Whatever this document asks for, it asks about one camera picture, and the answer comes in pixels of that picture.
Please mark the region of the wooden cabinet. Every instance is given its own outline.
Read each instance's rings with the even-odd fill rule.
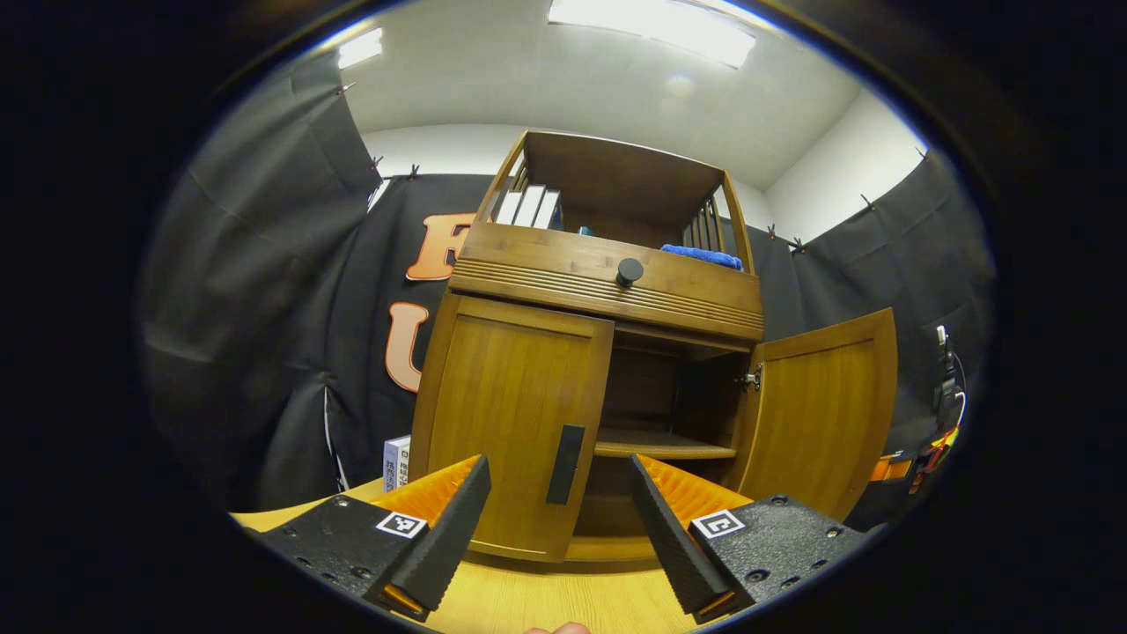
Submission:
[[[491,222],[522,151],[512,187],[558,187],[570,200],[565,218],[604,236]],[[717,233],[717,188],[744,270],[656,248]],[[412,428],[411,480],[489,457],[492,493],[472,550],[545,562],[653,557],[630,499],[633,454],[844,519],[891,422],[891,310],[763,343],[742,229],[724,170],[598,139],[522,135],[454,266]],[[632,284],[616,279],[623,258],[644,267]]]

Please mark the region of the cabinet door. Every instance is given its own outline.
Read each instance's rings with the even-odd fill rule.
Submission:
[[[730,484],[753,500],[787,494],[845,519],[885,448],[896,399],[896,327],[886,307],[761,345]]]
[[[488,456],[492,491],[471,547],[562,561],[595,448],[613,323],[456,294],[438,320],[411,467],[425,461],[431,473]]]

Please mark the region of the wooden table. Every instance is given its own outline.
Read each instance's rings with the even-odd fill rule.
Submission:
[[[345,494],[370,501],[382,492],[380,479]],[[320,502],[231,516],[265,532]],[[593,634],[680,634],[695,627],[656,562],[540,564],[469,552],[425,625],[458,634],[523,634],[569,620]]]

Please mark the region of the white wall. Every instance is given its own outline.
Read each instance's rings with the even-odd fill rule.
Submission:
[[[380,173],[385,177],[410,173],[411,163],[419,164],[419,173],[491,175],[523,130],[523,125],[447,124],[381,130],[361,136],[370,154],[383,157]],[[733,185],[748,224],[765,230],[774,222],[767,199],[758,189],[738,180]],[[729,216],[724,196],[717,198],[717,206],[721,215]]]
[[[862,89],[842,118],[766,190],[775,232],[808,242],[904,179],[923,140]]]

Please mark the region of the door hinge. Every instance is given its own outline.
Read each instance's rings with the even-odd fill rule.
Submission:
[[[763,364],[756,364],[754,373],[736,377],[736,383],[744,386],[744,392],[747,392],[747,386],[755,386],[755,392],[758,392],[763,386]]]

